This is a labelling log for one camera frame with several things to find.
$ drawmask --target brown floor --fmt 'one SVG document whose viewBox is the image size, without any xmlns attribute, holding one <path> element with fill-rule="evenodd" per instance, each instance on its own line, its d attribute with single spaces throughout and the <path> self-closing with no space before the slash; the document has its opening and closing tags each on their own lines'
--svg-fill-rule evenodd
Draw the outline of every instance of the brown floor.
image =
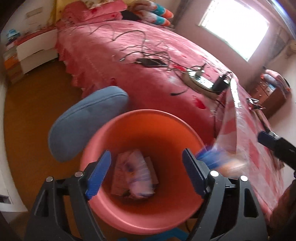
<svg viewBox="0 0 296 241">
<path fill-rule="evenodd" d="M 35 68 L 8 88 L 4 111 L 7 159 L 15 186 L 28 210 L 47 176 L 66 178 L 79 169 L 80 155 L 69 162 L 59 163 L 51 156 L 47 145 L 48 131 L 54 121 L 81 99 L 81 90 L 72 87 L 70 82 L 71 76 L 65 72 L 64 64 L 56 61 Z M 66 199 L 71 230 L 79 236 L 70 209 Z M 12 223 L 21 237 L 27 220 L 28 213 Z M 97 221 L 108 240 L 142 238 L 122 233 L 99 219 Z"/>
</svg>

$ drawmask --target blue object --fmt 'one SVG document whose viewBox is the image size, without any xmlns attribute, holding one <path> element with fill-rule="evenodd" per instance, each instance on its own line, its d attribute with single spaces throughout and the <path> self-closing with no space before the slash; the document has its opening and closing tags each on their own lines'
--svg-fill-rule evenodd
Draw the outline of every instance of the blue object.
<svg viewBox="0 0 296 241">
<path fill-rule="evenodd" d="M 60 162 L 74 158 L 105 123 L 124 113 L 128 94 L 117 86 L 94 92 L 63 113 L 49 131 L 48 144 Z"/>
<path fill-rule="evenodd" d="M 111 153 L 105 151 L 87 181 L 85 196 L 90 200 L 96 196 L 111 165 Z"/>
<path fill-rule="evenodd" d="M 208 193 L 206 190 L 206 178 L 210 171 L 209 168 L 204 162 L 197 161 L 194 155 L 187 149 L 182 153 L 182 161 L 195 192 L 204 198 Z"/>
<path fill-rule="evenodd" d="M 222 166 L 227 161 L 222 151 L 213 149 L 206 150 L 205 148 L 196 154 L 195 158 L 199 161 L 203 161 L 211 170 Z"/>
<path fill-rule="evenodd" d="M 166 9 L 163 6 L 161 6 L 161 5 L 157 4 L 157 3 L 156 3 L 156 6 L 157 6 L 157 8 L 155 10 L 151 11 L 151 12 L 155 13 L 158 16 L 164 15 Z"/>
<path fill-rule="evenodd" d="M 157 25 L 163 25 L 165 23 L 166 19 L 161 17 L 161 16 L 156 16 L 156 20 L 154 22 L 154 24 Z"/>
<path fill-rule="evenodd" d="M 186 239 L 188 238 L 188 235 L 189 234 L 184 232 L 183 230 L 181 230 L 179 228 L 174 228 L 172 230 L 147 237 L 145 239 L 142 239 L 141 241 L 166 241 L 166 240 L 173 238 L 173 237 L 176 237 L 181 241 L 186 241 Z M 128 239 L 121 238 L 121 239 L 118 239 L 117 241 L 128 241 Z"/>
<path fill-rule="evenodd" d="M 6 34 L 6 37 L 8 40 L 10 40 L 11 38 L 18 38 L 18 37 L 20 37 L 20 32 L 16 31 L 15 29 L 11 29 Z"/>
</svg>

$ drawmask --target wooden dresser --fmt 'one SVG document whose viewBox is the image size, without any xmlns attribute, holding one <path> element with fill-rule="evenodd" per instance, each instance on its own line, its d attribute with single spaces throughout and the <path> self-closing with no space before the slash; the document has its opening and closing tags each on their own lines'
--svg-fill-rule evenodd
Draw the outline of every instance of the wooden dresser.
<svg viewBox="0 0 296 241">
<path fill-rule="evenodd" d="M 276 113 L 286 102 L 286 97 L 279 88 L 266 83 L 261 78 L 256 80 L 256 85 L 250 91 L 250 95 L 258 99 L 259 103 L 265 107 L 262 111 L 267 118 Z"/>
</svg>

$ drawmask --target red plastic bucket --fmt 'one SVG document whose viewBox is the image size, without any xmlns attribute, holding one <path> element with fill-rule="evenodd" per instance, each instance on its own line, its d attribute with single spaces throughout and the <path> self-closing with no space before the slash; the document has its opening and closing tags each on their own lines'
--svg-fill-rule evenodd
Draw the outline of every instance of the red plastic bucket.
<svg viewBox="0 0 296 241">
<path fill-rule="evenodd" d="M 202 199 L 191 185 L 182 152 L 203 148 L 196 132 L 181 119 L 157 110 L 135 110 L 105 124 L 88 143 L 81 170 L 97 161 L 104 150 L 112 154 L 112 167 L 98 194 L 90 200 L 93 211 L 107 224 L 131 234 L 170 230 L 193 215 Z M 140 149 L 150 156 L 159 185 L 147 200 L 126 201 L 110 194 L 114 163 L 119 153 Z"/>
</svg>

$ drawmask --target bed sheet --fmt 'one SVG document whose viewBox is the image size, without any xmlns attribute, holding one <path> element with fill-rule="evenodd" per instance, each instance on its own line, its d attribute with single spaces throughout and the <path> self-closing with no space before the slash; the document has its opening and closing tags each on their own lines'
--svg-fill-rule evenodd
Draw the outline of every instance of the bed sheet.
<svg viewBox="0 0 296 241">
<path fill-rule="evenodd" d="M 211 65 L 206 68 L 206 75 L 210 80 L 215 80 L 219 74 L 229 71 L 211 54 L 169 30 L 120 20 L 80 26 L 76 29 L 72 27 L 59 32 L 57 49 L 60 60 L 66 62 L 67 72 L 73 75 L 73 86 L 83 88 L 85 97 L 95 90 L 117 85 L 129 94 L 132 109 L 169 112 L 187 122 L 205 144 L 213 144 L 213 101 L 192 89 L 172 96 L 171 93 L 187 89 L 177 76 L 180 73 L 167 71 L 166 68 L 145 68 L 132 64 L 131 62 L 141 57 L 139 53 L 130 55 L 125 61 L 119 61 L 128 53 L 141 51 L 141 47 L 127 47 L 141 45 L 143 34 L 133 32 L 111 41 L 112 30 L 109 26 L 102 26 L 104 24 L 114 28 L 115 36 L 130 30 L 144 31 L 148 39 L 145 45 L 155 48 L 156 51 L 168 48 L 172 60 L 183 66 L 203 65 L 208 62 Z"/>
<path fill-rule="evenodd" d="M 135 31 L 116 38 L 121 33 L 134 30 L 141 30 L 144 34 Z M 237 77 L 234 75 L 232 88 L 221 96 L 225 110 L 219 109 L 219 117 L 215 118 L 217 104 L 188 89 L 177 76 L 180 73 L 132 63 L 141 57 L 140 53 L 130 54 L 142 51 L 139 45 L 155 51 L 167 51 L 171 59 L 182 66 L 200 66 L 207 62 L 205 75 L 213 82 L 219 75 L 230 71 L 210 53 L 167 29 L 127 20 L 62 30 L 56 47 L 60 60 L 66 63 L 67 72 L 73 76 L 72 85 L 84 90 L 83 97 L 107 86 L 119 86 L 129 94 L 131 109 L 156 109 L 171 113 L 188 123 L 206 145 L 214 143 L 216 124 L 220 122 L 221 130 L 215 145 L 225 147 L 227 144 L 228 149 L 243 153 L 244 160 L 249 164 L 246 175 L 269 219 L 283 191 L 281 171 L 278 161 L 273 160 L 270 153 L 257 143 L 256 131 L 262 129 L 262 125 L 247 110 L 245 98 L 248 94 L 238 84 Z M 119 61 L 127 54 L 130 55 L 124 61 Z M 172 95 L 185 90 L 182 94 Z"/>
</svg>

